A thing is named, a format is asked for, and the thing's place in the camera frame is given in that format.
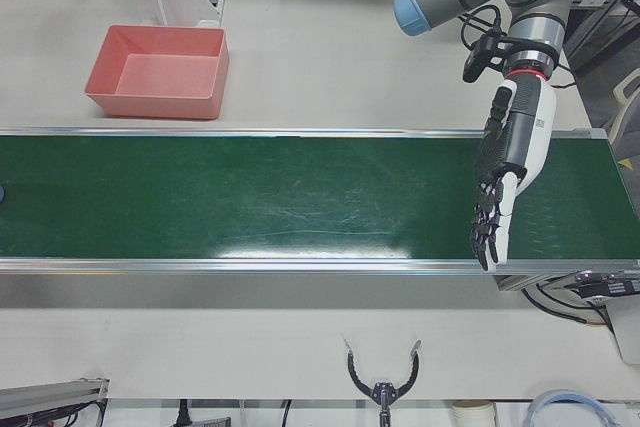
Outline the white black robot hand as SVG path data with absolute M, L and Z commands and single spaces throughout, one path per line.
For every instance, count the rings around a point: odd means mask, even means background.
M 531 70 L 509 73 L 492 100 L 479 145 L 472 250 L 493 272 L 508 258 L 516 197 L 543 169 L 556 112 L 556 93 Z

